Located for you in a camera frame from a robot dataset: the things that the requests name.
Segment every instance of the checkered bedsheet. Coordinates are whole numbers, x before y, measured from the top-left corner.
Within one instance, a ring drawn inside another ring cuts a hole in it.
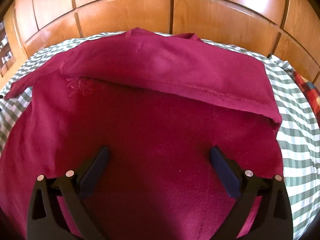
[[[0,91],[5,95],[11,84],[36,70],[55,54],[67,51],[87,40],[117,35],[100,33],[88,38],[70,39],[42,49],[30,57]],[[312,109],[294,80],[290,77],[293,68],[287,61],[272,56],[266,58],[235,45],[225,45],[209,40],[204,42],[223,49],[244,53],[264,63],[273,93],[282,116],[277,134],[284,165],[285,184],[290,198],[294,239],[299,238],[313,221],[320,209],[320,130]],[[28,106],[32,88],[27,88],[18,98],[0,99],[0,153],[4,149],[9,133]]]

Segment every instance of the silver screw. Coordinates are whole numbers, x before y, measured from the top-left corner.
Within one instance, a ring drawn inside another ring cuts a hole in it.
[[[253,176],[253,172],[250,171],[250,170],[246,170],[246,171],[244,172],[244,174],[245,174],[246,176],[248,176],[248,177],[252,177],[252,176]]]
[[[41,181],[43,179],[44,179],[44,176],[42,174],[37,177],[37,181]]]
[[[66,176],[67,177],[72,177],[75,174],[74,171],[67,171]]]
[[[281,180],[282,180],[282,177],[281,177],[280,175],[276,175],[275,178],[276,178],[276,180],[278,180],[278,181],[281,181]]]

